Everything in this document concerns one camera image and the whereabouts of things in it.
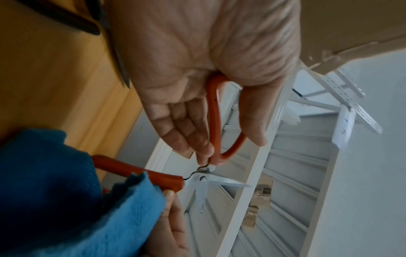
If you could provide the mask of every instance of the wrinkled skin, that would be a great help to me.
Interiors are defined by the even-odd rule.
[[[240,126],[266,144],[269,114],[300,52],[299,0],[114,0],[115,44],[145,112],[173,149],[204,165],[205,83],[222,72],[243,86]]]

